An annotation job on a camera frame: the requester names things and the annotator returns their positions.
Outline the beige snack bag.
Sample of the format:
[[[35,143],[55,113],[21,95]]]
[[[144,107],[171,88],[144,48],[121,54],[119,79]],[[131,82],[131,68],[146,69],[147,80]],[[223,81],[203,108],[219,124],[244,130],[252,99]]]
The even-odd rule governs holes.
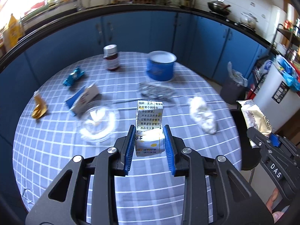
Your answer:
[[[246,123],[246,130],[254,127],[267,138],[272,133],[272,125],[260,108],[253,100],[238,100],[237,103],[241,106],[241,112]]]

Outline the white tissue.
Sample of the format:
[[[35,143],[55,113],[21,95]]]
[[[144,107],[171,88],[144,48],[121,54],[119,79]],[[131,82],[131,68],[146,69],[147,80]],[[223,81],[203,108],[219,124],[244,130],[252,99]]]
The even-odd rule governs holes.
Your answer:
[[[196,93],[188,99],[188,105],[191,118],[202,130],[207,134],[215,134],[217,132],[216,116],[203,95]]]

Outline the clear plastic lid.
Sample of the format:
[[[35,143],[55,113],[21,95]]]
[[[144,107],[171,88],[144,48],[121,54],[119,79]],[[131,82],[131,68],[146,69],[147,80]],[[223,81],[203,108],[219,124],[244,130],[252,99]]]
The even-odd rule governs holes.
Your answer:
[[[115,132],[119,124],[119,112],[99,101],[89,103],[80,116],[78,132],[86,142],[101,143]]]

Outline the gold wrapper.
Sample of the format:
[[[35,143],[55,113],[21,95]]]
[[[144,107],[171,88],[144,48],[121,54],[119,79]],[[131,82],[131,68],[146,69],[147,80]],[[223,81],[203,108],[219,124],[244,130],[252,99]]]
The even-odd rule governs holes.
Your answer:
[[[46,114],[47,105],[45,100],[42,99],[40,92],[38,90],[34,92],[34,101],[36,103],[36,106],[31,116],[34,119],[39,119]]]

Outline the blue white medicine box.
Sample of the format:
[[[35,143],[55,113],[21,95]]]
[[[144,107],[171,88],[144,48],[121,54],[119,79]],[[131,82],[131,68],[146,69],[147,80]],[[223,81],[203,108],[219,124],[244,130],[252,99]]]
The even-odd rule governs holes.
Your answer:
[[[80,116],[86,111],[89,103],[100,98],[100,91],[94,82],[90,86],[83,86],[75,95],[68,98],[65,103],[71,116]]]

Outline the small milk carton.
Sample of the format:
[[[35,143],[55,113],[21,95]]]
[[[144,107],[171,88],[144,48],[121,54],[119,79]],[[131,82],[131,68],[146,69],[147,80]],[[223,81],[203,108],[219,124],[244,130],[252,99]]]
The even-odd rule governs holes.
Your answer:
[[[136,111],[135,150],[138,157],[165,151],[162,127],[163,102],[139,100]]]

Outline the silver foil wrapper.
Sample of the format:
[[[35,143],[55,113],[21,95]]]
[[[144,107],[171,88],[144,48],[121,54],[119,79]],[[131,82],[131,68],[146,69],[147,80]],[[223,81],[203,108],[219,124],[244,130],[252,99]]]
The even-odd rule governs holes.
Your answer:
[[[139,92],[151,99],[170,100],[174,96],[174,89],[152,82],[139,83]]]

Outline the blue white paper cup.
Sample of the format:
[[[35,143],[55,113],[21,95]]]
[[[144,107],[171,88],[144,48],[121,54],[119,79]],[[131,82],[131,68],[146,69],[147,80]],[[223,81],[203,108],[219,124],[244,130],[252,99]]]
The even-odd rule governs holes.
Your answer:
[[[146,73],[156,81],[169,81],[174,76],[174,64],[177,58],[167,51],[152,51],[148,54]]]

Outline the blue snack wrapper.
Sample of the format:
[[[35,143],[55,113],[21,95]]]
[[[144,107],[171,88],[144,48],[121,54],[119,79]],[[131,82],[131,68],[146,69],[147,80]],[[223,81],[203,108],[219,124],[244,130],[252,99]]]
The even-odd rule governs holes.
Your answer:
[[[76,81],[85,75],[85,71],[82,71],[80,67],[76,67],[75,70],[68,75],[68,77],[63,81],[63,85],[67,87],[72,87]]]

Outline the brown medicine bottle white cap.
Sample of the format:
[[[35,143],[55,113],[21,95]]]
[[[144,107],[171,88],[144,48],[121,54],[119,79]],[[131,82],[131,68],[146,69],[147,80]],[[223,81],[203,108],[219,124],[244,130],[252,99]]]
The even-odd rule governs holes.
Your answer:
[[[103,59],[109,71],[114,71],[119,68],[119,55],[117,45],[111,44],[103,48]]]

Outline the black trash bin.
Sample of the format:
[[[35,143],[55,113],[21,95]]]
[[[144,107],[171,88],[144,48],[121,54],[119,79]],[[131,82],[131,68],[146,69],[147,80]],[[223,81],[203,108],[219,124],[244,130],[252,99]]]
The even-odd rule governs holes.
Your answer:
[[[261,160],[260,149],[252,148],[250,144],[250,139],[247,136],[247,125],[243,113],[238,109],[230,109],[230,114],[236,125],[241,144],[241,169],[243,171],[252,170]]]

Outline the blue kitchen cabinets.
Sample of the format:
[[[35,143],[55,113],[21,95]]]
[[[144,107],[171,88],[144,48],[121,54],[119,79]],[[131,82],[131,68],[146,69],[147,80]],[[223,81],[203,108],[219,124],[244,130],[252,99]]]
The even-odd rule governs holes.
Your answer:
[[[1,58],[1,192],[17,194],[13,139],[34,90],[67,66],[103,53],[164,50],[208,78],[234,55],[248,76],[269,42],[257,33],[211,12],[174,9],[96,9],[56,17],[18,41]]]

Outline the white washing machine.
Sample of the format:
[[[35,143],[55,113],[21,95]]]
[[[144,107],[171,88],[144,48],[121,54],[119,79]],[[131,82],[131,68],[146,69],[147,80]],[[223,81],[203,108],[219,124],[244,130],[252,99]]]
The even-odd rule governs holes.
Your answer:
[[[282,74],[271,65],[265,81],[253,99],[276,132],[299,110],[299,95],[286,84]]]

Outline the grey bin with plastic bag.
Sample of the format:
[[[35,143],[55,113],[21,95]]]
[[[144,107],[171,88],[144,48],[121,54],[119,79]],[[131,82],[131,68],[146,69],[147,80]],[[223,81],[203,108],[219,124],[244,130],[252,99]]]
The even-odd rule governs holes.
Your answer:
[[[227,104],[235,104],[237,100],[245,96],[248,80],[241,72],[232,68],[232,63],[227,64],[228,76],[222,86],[220,96]]]

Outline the blue plastic bag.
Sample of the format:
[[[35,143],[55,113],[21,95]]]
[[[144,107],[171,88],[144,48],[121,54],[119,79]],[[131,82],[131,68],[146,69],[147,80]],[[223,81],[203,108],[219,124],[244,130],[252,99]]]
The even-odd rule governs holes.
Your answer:
[[[280,54],[276,56],[275,64],[286,85],[294,92],[299,92],[299,74],[296,69]]]

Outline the blue checkered tablecloth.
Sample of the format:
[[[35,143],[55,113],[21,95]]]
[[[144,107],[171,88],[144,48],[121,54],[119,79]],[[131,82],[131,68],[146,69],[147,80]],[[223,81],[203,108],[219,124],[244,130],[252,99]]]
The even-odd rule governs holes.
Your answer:
[[[22,112],[14,137],[13,169],[27,209],[31,209],[60,170],[75,155],[98,155],[127,134],[136,120],[139,83],[149,80],[147,55],[138,52],[119,54],[120,68],[108,71],[102,55],[78,61],[48,79],[39,89],[48,106],[40,121],[31,117],[34,101]],[[101,143],[88,143],[78,132],[79,121],[71,116],[66,99],[74,92],[63,80],[76,67],[86,76],[75,86],[97,84],[103,99],[118,109],[118,127]],[[242,165],[239,138],[227,104],[202,77],[181,64],[175,64],[174,76],[166,85],[174,96],[164,102],[163,124],[174,136],[203,156],[226,156],[238,169]],[[217,132],[205,133],[191,118],[188,99],[201,93],[216,116]],[[184,201],[184,179],[169,172],[165,154],[133,157],[127,177],[115,180],[117,213],[120,224],[180,224]]]

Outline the black metal shelf rack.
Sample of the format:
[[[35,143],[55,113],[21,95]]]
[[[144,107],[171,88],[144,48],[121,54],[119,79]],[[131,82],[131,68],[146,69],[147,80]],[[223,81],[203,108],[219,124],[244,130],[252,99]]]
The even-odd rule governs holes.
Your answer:
[[[288,28],[286,24],[278,24],[270,45],[265,51],[260,51],[254,66],[248,76],[248,89],[246,99],[254,99],[264,83],[267,71],[263,65],[267,60],[272,60],[276,55],[282,55],[299,73],[299,26]]]

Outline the white ceramic pot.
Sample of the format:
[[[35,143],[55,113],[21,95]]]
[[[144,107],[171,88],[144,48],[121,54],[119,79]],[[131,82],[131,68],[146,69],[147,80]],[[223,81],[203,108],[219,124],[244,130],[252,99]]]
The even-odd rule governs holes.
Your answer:
[[[256,25],[258,23],[257,18],[251,13],[241,12],[241,16],[239,18],[240,23],[255,30]]]

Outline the black wok with lid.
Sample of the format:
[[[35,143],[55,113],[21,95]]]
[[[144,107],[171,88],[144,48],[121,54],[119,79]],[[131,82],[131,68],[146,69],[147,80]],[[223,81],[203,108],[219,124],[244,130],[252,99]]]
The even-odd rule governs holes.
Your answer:
[[[216,0],[216,1],[210,1],[207,2],[208,8],[210,9],[210,11],[217,13],[219,15],[222,16],[229,16],[231,11],[230,11],[230,7],[231,5],[226,5],[224,3],[224,0]]]

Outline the yellow detergent bottle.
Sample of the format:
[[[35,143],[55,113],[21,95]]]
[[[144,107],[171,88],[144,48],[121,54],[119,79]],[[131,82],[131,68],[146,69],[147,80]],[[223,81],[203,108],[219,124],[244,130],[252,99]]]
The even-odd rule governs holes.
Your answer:
[[[23,36],[23,29],[13,14],[11,14],[8,25],[4,28],[3,38],[6,52],[17,45],[19,39]]]

